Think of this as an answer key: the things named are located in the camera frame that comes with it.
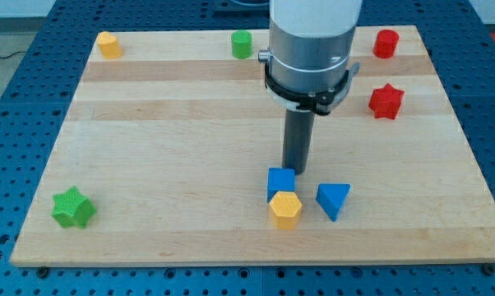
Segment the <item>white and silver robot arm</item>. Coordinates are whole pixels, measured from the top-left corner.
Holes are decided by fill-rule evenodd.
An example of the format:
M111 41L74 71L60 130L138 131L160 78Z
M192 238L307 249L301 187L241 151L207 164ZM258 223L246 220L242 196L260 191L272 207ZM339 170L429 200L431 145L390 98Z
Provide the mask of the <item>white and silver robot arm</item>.
M292 112L326 116L349 92L348 66L361 0L272 0L269 45L259 53L265 84Z

